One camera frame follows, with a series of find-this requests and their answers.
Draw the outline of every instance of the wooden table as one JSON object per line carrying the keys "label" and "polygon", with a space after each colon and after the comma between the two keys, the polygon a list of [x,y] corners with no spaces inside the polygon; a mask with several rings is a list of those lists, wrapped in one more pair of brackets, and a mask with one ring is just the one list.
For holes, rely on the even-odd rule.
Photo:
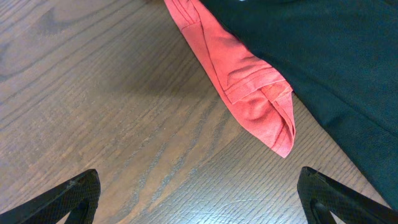
{"label": "wooden table", "polygon": [[95,168],[95,223],[305,223],[310,166],[384,201],[294,97],[286,159],[231,116],[161,0],[0,2],[0,212]]}

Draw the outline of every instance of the dark green fabric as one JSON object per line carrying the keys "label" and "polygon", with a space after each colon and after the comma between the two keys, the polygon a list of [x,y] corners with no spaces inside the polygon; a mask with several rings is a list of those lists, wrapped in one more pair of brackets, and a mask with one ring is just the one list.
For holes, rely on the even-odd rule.
{"label": "dark green fabric", "polygon": [[398,209],[396,0],[201,0]]}

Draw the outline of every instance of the black object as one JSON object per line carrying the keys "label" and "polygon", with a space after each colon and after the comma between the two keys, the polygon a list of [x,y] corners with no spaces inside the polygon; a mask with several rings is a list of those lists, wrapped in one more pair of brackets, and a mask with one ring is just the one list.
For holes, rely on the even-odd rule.
{"label": "black object", "polygon": [[0,215],[0,223],[57,223],[70,212],[65,224],[92,223],[101,187],[95,169],[54,187]]}
{"label": "black object", "polygon": [[336,223],[330,212],[345,223],[398,223],[398,212],[310,167],[302,168],[297,191],[309,224]]}
{"label": "black object", "polygon": [[200,1],[398,209],[398,1]]}

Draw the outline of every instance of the red cloth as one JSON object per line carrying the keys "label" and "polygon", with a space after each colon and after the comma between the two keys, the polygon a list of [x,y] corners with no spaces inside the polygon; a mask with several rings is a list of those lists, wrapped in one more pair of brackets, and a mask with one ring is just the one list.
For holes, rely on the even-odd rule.
{"label": "red cloth", "polygon": [[173,20],[239,124],[282,157],[295,136],[292,89],[226,32],[199,0],[165,0]]}

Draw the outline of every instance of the folded red fabric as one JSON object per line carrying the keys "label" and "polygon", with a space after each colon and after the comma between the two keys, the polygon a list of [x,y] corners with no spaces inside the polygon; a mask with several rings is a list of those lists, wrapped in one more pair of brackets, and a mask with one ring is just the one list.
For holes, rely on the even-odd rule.
{"label": "folded red fabric", "polygon": [[226,32],[199,0],[165,0],[169,12],[238,123],[278,155],[292,150],[292,89]]}

